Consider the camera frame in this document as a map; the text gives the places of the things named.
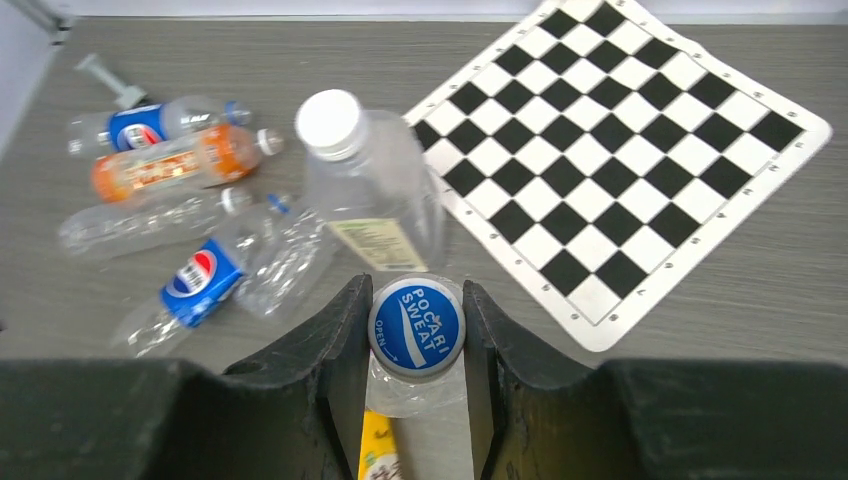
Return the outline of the clear ribbed plastic bottle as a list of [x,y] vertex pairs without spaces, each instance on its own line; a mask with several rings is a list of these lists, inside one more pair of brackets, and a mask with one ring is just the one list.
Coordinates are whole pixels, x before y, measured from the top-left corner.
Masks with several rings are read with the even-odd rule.
[[365,406],[387,417],[407,418],[460,403],[466,399],[463,367],[459,360],[443,375],[410,383],[391,375],[371,357]]

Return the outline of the blue white cap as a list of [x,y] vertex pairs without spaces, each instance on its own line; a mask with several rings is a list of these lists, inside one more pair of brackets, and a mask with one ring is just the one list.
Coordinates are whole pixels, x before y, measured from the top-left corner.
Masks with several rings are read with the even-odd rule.
[[424,273],[398,277],[377,291],[367,321],[377,363],[410,383],[444,375],[459,358],[466,332],[459,285]]

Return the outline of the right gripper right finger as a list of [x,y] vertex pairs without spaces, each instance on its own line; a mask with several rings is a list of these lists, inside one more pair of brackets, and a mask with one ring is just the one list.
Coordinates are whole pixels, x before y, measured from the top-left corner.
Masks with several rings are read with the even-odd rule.
[[843,479],[847,370],[624,358],[586,367],[463,285],[478,479]]

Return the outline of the white bottle cap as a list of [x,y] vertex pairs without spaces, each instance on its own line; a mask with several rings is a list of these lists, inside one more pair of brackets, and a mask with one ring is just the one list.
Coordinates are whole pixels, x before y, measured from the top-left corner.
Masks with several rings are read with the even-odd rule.
[[355,95],[341,89],[310,96],[299,107],[294,126],[307,151],[330,162],[354,156],[368,138],[365,109]]

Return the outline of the clear square labelled bottle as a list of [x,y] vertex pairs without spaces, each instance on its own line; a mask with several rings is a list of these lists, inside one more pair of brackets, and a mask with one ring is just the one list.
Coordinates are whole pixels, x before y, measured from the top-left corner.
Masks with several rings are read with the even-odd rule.
[[357,154],[330,162],[304,146],[307,202],[372,269],[438,269],[445,212],[422,147],[400,114],[362,107],[368,138]]

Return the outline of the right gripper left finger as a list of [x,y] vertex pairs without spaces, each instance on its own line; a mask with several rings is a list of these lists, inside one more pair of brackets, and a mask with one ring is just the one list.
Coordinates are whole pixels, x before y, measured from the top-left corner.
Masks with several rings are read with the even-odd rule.
[[5,479],[352,479],[372,305],[353,277],[319,312],[215,373],[180,359],[1,365]]

